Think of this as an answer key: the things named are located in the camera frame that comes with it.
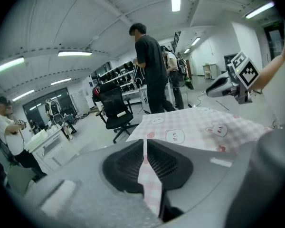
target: cable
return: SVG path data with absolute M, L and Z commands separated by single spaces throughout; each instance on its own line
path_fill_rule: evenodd
M 201 100 L 199 99 L 201 96 L 203 96 L 205 94 L 205 92 L 202 94 L 202 95 L 199 95 L 198 96 L 198 101 L 199 101 L 199 103 L 195 106 L 195 107 L 198 107 L 200 104 L 201 104 Z

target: doorway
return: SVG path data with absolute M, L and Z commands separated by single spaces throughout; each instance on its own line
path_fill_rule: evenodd
M 270 51 L 270 59 L 280 55 L 284 46 L 284 24 L 276 22 L 273 25 L 264 28 Z

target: human arm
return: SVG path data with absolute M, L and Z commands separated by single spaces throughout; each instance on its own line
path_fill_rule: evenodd
M 21 129 L 24 129 L 24 125 L 21 124 L 15 124 L 13 120 L 7 121 L 4 120 L 3 116 L 0 116 L 0 132 L 2 134 L 5 133 L 15 133 L 18 132 Z
M 276 56 L 270 63 L 264 67 L 259 74 L 259 78 L 255 81 L 255 83 L 250 87 L 250 90 L 263 89 L 268 82 L 273 78 L 276 72 L 280 69 L 280 67 L 285 62 L 285 40 L 284 47 L 281 55 Z
M 145 45 L 141 41 L 137 41 L 135 43 L 135 50 L 137 58 L 134 59 L 134 63 L 138 67 L 145 68 L 146 67 Z

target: person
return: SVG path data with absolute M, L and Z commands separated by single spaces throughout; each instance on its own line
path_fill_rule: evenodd
M 63 121 L 64 123 L 63 116 L 60 114 L 60 107 L 56 101 L 53 101 L 50 98 L 46 99 L 45 109 L 46 109 L 46 114 L 50 118 L 52 124 L 55 124 L 55 121 L 54 121 L 55 115 L 60 115 L 61 117 L 59 119 L 61 119 L 61 121 Z M 66 126 L 61 128 L 61 131 L 63 132 L 63 134 L 68 140 L 73 139 L 73 136 L 70 134 Z
M 92 91 L 93 100 L 95 101 L 96 106 L 97 106 L 99 111 L 101 111 L 103 109 L 100 98 L 99 98 L 100 85 L 101 84 L 97 84 L 96 87 Z
M 13 112 L 10 112 L 10 102 L 3 96 L 0 97 L 0 140 L 5 143 L 18 161 L 24 168 L 37 169 L 42 175 L 46 175 L 41 170 L 37 160 L 32 153 L 27 152 L 25 140 L 21 133 L 26 126 L 25 124 L 17 124 Z
M 33 119 L 30 119 L 29 121 L 29 125 L 31 127 L 31 129 L 29 130 L 30 132 L 33 131 L 34 134 L 37 134 L 40 132 L 40 128 L 38 123 L 36 123 L 35 121 L 33 121 Z
M 185 78 L 182 76 L 177 68 L 176 56 L 165 46 L 161 46 L 162 55 L 167 68 L 167 74 L 172 82 L 173 94 L 175 98 L 175 109 L 184 109 L 184 102 L 181 96 L 180 84 L 185 85 Z
M 161 47 L 151 36 L 146 35 L 147 28 L 142 23 L 133 24 L 129 29 L 135 41 L 137 58 L 134 63 L 146 72 L 147 96 L 152 114 L 175 111 L 171 102 L 167 101 L 165 86 L 168 76 L 163 61 Z

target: window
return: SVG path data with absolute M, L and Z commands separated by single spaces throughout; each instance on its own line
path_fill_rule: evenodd
M 32 119 L 37 122 L 41 129 L 49 122 L 49 117 L 46 114 L 45 103 L 50 98 L 58 102 L 61 108 L 61 114 L 74 114 L 73 104 L 70 96 L 68 95 L 67 88 L 54 91 L 50 94 L 44 95 L 35 99 L 23 106 L 24 113 L 28 120 Z

